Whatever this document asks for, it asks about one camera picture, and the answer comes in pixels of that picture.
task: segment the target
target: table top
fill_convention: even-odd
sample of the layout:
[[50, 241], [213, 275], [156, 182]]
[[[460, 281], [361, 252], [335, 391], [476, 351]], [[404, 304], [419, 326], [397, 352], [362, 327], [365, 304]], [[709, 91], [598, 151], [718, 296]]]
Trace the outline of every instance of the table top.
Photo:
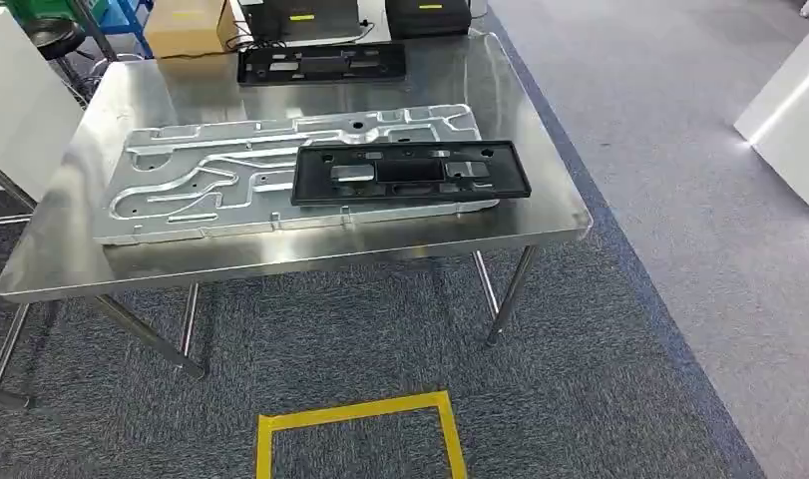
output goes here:
[[[592, 218], [493, 35], [410, 41], [403, 82], [240, 87], [233, 56], [113, 64], [0, 276], [17, 302], [583, 237]], [[533, 193], [477, 213], [102, 247], [92, 212], [132, 129], [466, 103]]]

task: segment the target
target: gray carpet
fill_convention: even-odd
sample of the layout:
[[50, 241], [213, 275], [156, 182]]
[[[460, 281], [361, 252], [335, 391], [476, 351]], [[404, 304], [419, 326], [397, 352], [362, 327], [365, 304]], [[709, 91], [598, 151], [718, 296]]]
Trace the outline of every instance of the gray carpet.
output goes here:
[[[487, 257], [503, 285], [518, 255]], [[121, 300], [177, 337], [183, 290]], [[207, 284], [196, 382], [82, 300], [38, 306], [4, 384], [38, 407], [0, 409], [0, 477], [249, 477], [257, 414], [441, 389], [471, 477], [729, 476], [595, 237], [537, 262], [496, 348], [486, 314], [467, 256]], [[283, 478], [449, 474], [429, 410], [279, 432], [273, 457]]]
[[766, 475], [809, 479], [809, 208], [731, 125], [804, 0], [492, 0]]

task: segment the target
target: aluminum plate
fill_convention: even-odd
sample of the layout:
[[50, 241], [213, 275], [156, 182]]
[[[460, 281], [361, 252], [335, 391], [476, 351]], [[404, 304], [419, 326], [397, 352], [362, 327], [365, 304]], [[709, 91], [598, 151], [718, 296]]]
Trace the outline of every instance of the aluminum plate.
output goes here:
[[101, 244], [135, 244], [473, 212], [497, 200], [294, 207], [298, 147], [480, 140], [467, 105], [134, 130], [95, 211]]

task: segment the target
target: yellow tape square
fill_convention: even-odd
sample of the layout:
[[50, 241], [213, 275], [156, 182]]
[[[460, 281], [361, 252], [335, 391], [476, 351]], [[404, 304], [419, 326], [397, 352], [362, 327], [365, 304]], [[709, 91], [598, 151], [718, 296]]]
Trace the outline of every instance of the yellow tape square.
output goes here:
[[448, 391], [428, 392], [415, 396], [382, 399], [380, 401], [295, 412], [280, 416], [258, 416], [257, 479], [271, 478], [271, 436], [275, 431], [318, 426], [331, 422], [406, 412], [427, 407], [436, 407], [439, 410], [439, 422], [442, 426], [442, 436], [445, 439], [448, 463], [451, 466], [451, 478], [464, 479], [466, 477], [466, 463], [463, 462], [463, 449], [460, 447], [460, 436], [457, 435], [457, 425], [454, 423], [454, 412], [451, 410], [451, 398], [448, 396]]

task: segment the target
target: cardboard box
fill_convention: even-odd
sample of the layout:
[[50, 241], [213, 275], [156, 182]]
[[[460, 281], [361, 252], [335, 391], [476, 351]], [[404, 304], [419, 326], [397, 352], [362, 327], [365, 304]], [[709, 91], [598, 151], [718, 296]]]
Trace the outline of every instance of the cardboard box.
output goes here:
[[237, 34], [229, 0], [163, 0], [146, 24], [146, 39], [155, 58], [226, 51]]

